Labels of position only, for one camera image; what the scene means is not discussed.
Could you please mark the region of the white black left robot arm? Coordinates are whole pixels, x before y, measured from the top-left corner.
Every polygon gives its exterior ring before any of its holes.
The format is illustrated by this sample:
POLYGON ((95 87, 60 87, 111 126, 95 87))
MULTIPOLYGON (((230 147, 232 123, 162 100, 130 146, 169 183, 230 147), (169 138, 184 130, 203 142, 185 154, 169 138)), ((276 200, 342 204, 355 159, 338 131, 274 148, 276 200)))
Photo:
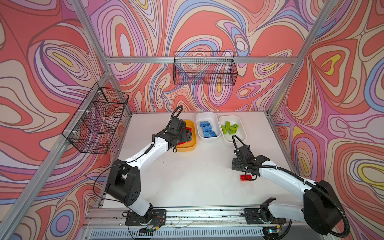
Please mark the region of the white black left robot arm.
POLYGON ((190 136, 186 122, 172 117, 167 126, 145 148, 124 161, 116 160, 108 175, 105 191, 140 217, 151 214, 153 206, 141 195, 141 171, 166 152, 177 151, 190 136))

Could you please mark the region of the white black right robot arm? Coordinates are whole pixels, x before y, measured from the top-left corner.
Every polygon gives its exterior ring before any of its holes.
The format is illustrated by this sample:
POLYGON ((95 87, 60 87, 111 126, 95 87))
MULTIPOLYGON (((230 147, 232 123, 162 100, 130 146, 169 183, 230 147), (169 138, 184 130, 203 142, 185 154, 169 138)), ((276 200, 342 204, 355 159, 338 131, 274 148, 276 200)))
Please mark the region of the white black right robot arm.
POLYGON ((235 146, 232 161, 234 171, 243 172, 255 181, 268 179, 300 200, 299 204, 278 203, 275 197, 264 201, 256 213, 247 215, 269 224, 277 219, 307 223, 320 235, 346 238, 351 232, 346 212, 333 187, 326 181, 305 179, 272 162, 269 158, 254 156, 249 145, 235 146))

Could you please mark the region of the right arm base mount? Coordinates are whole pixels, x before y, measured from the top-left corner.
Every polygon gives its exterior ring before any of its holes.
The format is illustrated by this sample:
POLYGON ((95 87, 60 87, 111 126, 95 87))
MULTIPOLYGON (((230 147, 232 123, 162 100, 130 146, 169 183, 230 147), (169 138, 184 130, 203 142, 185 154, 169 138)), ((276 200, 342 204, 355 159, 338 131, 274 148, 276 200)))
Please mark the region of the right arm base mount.
POLYGON ((269 212, 260 208, 245 208, 242 217, 246 219, 248 225, 284 225, 287 220, 284 218, 275 218, 269 212))

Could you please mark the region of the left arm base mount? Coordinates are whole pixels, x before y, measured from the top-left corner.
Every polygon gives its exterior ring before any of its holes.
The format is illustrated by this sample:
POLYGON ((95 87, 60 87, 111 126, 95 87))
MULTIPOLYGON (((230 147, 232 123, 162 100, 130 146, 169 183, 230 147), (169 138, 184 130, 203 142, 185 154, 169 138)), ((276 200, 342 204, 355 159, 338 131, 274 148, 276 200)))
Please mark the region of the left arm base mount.
POLYGON ((125 225, 127 227, 141 227, 139 234, 149 235, 159 230, 166 224, 166 209, 153 209, 150 207, 144 216, 133 212, 132 210, 122 213, 122 217, 126 219, 125 225))

